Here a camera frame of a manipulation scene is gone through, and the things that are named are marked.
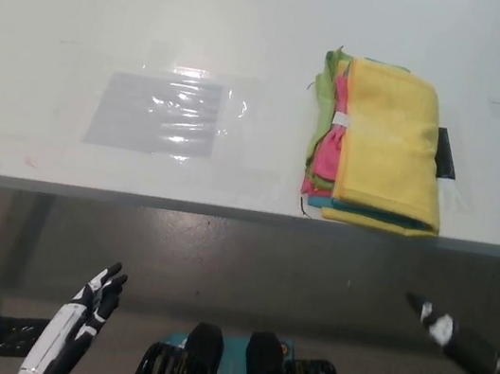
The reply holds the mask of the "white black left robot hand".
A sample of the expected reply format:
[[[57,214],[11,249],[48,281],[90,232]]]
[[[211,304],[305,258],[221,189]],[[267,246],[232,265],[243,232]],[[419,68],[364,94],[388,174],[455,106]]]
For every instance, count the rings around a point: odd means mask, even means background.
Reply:
[[[70,374],[119,304],[127,281],[122,265],[105,268],[62,305],[17,374]]]

